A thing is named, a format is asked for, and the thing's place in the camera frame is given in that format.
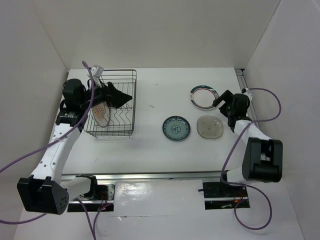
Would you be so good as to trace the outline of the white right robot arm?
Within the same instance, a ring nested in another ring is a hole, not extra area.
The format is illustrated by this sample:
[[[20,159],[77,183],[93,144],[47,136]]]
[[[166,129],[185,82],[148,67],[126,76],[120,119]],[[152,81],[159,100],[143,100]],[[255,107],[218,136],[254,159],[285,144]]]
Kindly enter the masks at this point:
[[[251,105],[250,88],[244,88],[241,93],[226,90],[213,101],[213,106],[224,104],[220,113],[227,118],[227,125],[238,135],[227,159],[222,167],[218,190],[223,196],[230,196],[236,186],[244,186],[248,182],[278,183],[283,173],[283,143],[264,134],[247,116]],[[238,143],[243,141],[245,152],[240,167],[226,170],[226,166]]]

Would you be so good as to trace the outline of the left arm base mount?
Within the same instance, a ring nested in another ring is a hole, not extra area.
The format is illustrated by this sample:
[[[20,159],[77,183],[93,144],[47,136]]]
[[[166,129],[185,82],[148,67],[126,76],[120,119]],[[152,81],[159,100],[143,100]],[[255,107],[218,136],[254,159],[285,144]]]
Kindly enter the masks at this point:
[[[80,200],[88,212],[112,212],[114,210],[115,185],[99,184],[96,176],[80,174],[71,180],[61,183],[69,194],[67,211],[80,213],[84,209]]]

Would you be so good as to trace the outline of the orange sunburst white plate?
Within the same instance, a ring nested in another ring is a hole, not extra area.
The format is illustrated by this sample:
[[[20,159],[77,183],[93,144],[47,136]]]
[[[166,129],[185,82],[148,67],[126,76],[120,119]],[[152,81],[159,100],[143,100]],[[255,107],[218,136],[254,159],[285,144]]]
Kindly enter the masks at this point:
[[[102,128],[107,127],[110,122],[110,108],[104,103],[100,103],[91,110],[95,122]]]

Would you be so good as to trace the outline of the green red rimmed white plate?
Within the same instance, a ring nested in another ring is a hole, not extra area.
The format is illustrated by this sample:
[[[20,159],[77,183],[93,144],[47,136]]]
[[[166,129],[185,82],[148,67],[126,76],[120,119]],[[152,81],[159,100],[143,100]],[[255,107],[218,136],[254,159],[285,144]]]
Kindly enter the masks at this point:
[[[191,89],[189,98],[191,104],[200,110],[212,110],[215,108],[213,101],[219,97],[218,92],[207,85],[198,85]]]

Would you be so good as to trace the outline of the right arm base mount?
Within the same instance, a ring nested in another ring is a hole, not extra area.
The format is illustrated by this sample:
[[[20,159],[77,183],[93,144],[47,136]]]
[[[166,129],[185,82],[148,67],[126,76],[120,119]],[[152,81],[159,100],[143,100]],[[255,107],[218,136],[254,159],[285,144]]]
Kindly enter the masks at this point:
[[[203,194],[205,210],[224,210],[250,208],[248,192],[245,187],[228,186],[222,182],[203,182],[198,189]]]

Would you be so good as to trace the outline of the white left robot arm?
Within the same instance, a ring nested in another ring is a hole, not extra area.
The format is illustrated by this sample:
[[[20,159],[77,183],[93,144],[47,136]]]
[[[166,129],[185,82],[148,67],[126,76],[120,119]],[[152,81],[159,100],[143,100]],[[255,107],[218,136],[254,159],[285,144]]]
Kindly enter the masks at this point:
[[[121,108],[132,100],[113,85],[89,81],[85,87],[79,79],[64,82],[59,113],[56,117],[53,136],[45,147],[40,163],[29,177],[22,177],[17,190],[23,206],[28,212],[61,215],[70,201],[83,195],[92,200],[99,193],[97,178],[80,174],[67,184],[61,183],[63,169],[69,154],[80,137],[91,108],[107,104],[111,108]]]

